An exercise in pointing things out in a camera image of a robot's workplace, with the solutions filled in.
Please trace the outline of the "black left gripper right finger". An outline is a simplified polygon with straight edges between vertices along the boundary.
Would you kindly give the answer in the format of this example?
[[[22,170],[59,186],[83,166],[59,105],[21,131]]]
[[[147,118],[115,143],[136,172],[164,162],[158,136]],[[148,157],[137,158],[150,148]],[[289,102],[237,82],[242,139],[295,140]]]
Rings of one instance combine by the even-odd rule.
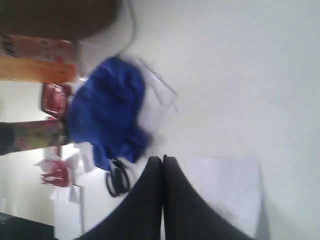
[[[173,156],[163,156],[163,214],[167,240],[250,240],[215,212]]]

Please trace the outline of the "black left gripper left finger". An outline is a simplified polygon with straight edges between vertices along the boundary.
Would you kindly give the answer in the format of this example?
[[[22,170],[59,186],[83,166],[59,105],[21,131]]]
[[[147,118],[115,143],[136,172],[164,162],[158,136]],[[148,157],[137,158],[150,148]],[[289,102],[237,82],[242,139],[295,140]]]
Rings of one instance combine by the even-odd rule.
[[[159,240],[163,206],[163,168],[157,156],[148,158],[124,200],[80,240]]]

